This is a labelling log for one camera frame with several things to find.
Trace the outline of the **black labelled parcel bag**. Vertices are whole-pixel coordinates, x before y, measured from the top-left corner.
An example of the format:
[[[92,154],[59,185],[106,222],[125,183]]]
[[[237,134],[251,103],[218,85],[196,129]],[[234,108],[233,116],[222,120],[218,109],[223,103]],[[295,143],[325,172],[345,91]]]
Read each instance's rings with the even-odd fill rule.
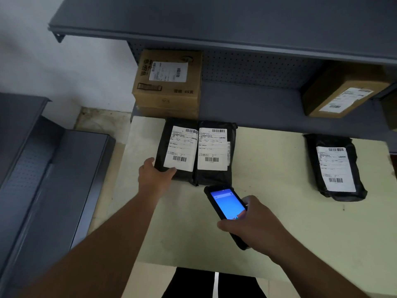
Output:
[[[193,185],[232,185],[232,161],[237,124],[198,122],[198,145]]]
[[[368,192],[360,180],[352,139],[314,133],[303,137],[320,194],[339,202],[365,200]]]
[[[161,172],[176,168],[173,180],[194,185],[198,135],[196,120],[166,118],[154,167]]]

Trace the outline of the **person's black striped trousers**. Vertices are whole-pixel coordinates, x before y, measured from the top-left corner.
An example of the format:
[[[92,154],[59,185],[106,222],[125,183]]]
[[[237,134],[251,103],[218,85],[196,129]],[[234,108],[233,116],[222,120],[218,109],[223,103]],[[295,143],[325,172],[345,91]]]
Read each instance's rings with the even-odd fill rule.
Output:
[[[267,298],[254,277],[178,267],[161,298]]]

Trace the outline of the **grey metal shelf rack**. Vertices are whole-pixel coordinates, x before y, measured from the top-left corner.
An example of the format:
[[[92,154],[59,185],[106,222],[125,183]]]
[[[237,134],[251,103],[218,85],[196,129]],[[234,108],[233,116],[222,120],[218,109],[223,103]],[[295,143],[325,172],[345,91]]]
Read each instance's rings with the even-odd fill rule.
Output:
[[[0,298],[86,237],[116,144],[45,118],[48,102],[0,93]]]

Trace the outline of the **plain brown cardboard box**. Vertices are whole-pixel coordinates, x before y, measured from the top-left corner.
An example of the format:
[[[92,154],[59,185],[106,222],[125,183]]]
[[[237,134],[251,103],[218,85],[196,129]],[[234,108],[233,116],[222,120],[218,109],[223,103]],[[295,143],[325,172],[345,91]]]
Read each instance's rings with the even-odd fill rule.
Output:
[[[336,61],[301,93],[306,116],[342,118],[391,85],[382,65]]]

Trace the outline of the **black handheld scanner device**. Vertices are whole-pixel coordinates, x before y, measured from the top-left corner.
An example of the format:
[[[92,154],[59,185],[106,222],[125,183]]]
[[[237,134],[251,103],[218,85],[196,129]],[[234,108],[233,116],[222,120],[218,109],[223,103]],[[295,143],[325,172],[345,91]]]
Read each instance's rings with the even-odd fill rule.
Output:
[[[247,211],[247,205],[236,194],[231,185],[211,185],[204,187],[211,205],[221,220],[238,220]]]

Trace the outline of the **grey metal pegboard shelving unit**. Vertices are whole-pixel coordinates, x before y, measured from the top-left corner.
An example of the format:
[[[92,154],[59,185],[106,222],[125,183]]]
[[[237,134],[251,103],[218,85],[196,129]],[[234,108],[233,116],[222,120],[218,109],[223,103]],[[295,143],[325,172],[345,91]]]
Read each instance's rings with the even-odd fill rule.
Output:
[[[397,0],[64,0],[49,22],[65,36],[143,49],[203,51],[200,119],[387,142],[381,100],[397,90]],[[300,93],[331,61],[380,64],[391,85],[343,118],[305,116]]]

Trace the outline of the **person's left forearm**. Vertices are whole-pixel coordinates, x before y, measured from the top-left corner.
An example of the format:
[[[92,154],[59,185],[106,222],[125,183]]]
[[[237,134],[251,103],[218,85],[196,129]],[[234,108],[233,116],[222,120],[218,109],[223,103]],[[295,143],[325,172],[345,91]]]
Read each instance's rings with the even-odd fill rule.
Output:
[[[162,195],[139,190],[18,298],[121,298]]]

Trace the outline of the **person's right hand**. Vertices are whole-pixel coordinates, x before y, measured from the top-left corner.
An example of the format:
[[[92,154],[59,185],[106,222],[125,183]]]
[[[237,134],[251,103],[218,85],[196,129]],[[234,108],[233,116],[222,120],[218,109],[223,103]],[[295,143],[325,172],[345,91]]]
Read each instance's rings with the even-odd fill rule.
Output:
[[[250,248],[267,256],[273,256],[290,236],[280,220],[254,195],[243,198],[247,211],[248,234],[235,234]]]

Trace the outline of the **person's right forearm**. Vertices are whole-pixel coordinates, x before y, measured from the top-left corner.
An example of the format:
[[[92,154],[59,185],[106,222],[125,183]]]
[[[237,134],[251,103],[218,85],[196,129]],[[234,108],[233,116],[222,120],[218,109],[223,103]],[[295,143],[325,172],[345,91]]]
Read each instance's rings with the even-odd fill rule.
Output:
[[[266,248],[301,298],[371,298],[316,256],[291,234],[282,234]]]

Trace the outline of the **person's left hand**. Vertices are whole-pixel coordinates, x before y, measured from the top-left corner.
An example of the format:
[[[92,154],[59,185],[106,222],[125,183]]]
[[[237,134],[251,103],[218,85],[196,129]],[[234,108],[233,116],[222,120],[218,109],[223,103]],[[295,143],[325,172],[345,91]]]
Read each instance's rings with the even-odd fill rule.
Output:
[[[169,188],[171,181],[161,181],[161,171],[154,167],[154,161],[153,157],[148,158],[139,168],[138,193],[159,200]]]

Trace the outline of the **printed brown cardboard box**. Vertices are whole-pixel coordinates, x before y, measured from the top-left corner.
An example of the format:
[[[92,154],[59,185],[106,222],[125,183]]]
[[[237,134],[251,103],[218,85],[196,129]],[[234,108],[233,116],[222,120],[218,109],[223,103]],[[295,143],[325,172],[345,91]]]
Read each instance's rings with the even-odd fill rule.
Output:
[[[202,51],[144,49],[132,89],[141,114],[198,120],[202,58]]]

